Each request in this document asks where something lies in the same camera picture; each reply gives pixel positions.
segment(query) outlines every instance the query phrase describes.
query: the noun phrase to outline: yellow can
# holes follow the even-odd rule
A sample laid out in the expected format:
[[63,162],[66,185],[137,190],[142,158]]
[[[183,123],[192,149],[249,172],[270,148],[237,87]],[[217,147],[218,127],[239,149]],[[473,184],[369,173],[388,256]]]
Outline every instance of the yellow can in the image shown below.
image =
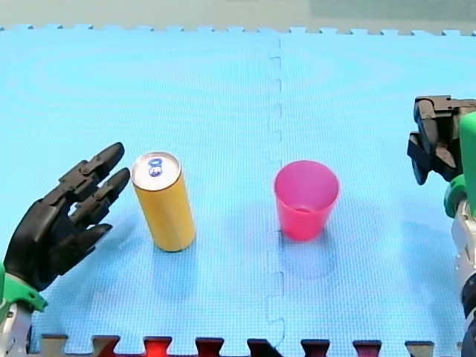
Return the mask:
[[150,152],[132,165],[131,180],[155,245],[181,251],[195,239],[195,225],[180,163],[167,152]]

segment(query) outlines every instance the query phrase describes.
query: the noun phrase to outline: pull tab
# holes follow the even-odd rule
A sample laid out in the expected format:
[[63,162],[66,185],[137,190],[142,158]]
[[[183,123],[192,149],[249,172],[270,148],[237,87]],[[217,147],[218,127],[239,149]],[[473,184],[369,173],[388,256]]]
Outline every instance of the pull tab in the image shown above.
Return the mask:
[[162,159],[153,158],[149,161],[149,175],[157,177],[162,174]]

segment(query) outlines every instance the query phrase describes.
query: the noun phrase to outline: pink cup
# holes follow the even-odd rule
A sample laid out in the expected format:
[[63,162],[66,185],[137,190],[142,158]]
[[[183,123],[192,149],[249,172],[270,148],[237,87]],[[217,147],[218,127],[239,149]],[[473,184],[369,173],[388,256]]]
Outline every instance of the pink cup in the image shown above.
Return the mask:
[[274,180],[281,231],[291,239],[319,236],[339,194],[337,176],[315,161],[287,164]]

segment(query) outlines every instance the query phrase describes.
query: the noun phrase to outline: can lid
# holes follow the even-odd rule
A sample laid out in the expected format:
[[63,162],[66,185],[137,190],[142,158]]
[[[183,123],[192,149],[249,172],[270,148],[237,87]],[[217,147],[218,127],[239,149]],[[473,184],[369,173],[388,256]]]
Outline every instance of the can lid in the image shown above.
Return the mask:
[[171,154],[150,152],[135,160],[131,179],[135,186],[143,190],[157,191],[174,184],[180,172],[180,164]]

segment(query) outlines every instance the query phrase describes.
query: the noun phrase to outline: table surface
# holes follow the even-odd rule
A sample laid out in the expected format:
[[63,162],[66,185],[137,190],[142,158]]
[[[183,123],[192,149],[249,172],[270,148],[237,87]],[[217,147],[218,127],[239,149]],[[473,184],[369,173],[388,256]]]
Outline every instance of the table surface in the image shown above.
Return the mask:
[[[418,186],[406,155],[416,96],[474,97],[476,37],[447,35],[1,32],[3,252],[33,200],[116,141],[125,167],[153,150],[179,157],[198,231],[181,253],[157,250],[129,186],[97,250],[45,291],[34,347],[65,334],[67,353],[88,353],[92,336],[118,335],[117,353],[140,353],[153,335],[176,355],[197,337],[224,338],[224,356],[247,355],[248,338],[284,356],[301,356],[302,339],[330,340],[329,356],[355,340],[380,340],[385,356],[405,356],[406,341],[456,355],[446,183]],[[294,244],[272,181],[303,158],[334,170],[341,195],[325,234]]]

